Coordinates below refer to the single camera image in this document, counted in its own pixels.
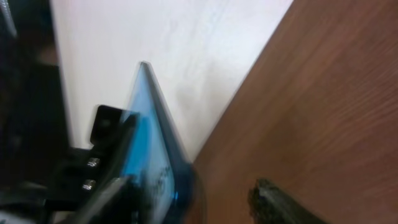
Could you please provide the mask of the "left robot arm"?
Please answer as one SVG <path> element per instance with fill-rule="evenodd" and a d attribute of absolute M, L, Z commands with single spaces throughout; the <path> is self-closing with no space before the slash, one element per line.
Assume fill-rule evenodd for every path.
<path fill-rule="evenodd" d="M 37 60 L 55 40 L 48 1 L 1 2 L 1 222 L 144 223 L 143 191 L 123 174 L 139 116 L 94 123 L 91 150 L 69 145 L 60 69 Z"/>

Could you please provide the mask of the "blue screen smartphone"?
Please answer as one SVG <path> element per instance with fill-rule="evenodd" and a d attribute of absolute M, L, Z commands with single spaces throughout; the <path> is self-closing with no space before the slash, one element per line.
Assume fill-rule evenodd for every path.
<path fill-rule="evenodd" d="M 145 223 L 182 223 L 192 201 L 194 174 L 149 62 L 140 62 L 122 120 L 137 117 L 121 171 L 144 191 Z"/>

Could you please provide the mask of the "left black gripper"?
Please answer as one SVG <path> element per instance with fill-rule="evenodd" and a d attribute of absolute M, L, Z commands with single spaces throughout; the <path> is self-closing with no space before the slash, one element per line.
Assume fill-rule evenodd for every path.
<path fill-rule="evenodd" d="M 95 130 L 101 137 L 90 150 L 72 152 L 63 161 L 46 188 L 22 186 L 1 192 L 1 223 L 131 224 L 139 223 L 143 189 L 135 175 L 121 171 L 136 130 L 137 117 L 112 120 Z"/>

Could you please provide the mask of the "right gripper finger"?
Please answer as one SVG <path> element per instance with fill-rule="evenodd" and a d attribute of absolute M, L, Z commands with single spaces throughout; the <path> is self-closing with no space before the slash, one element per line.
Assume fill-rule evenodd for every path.
<path fill-rule="evenodd" d="M 249 213 L 260 224 L 326 224 L 267 179 L 248 193 Z"/>

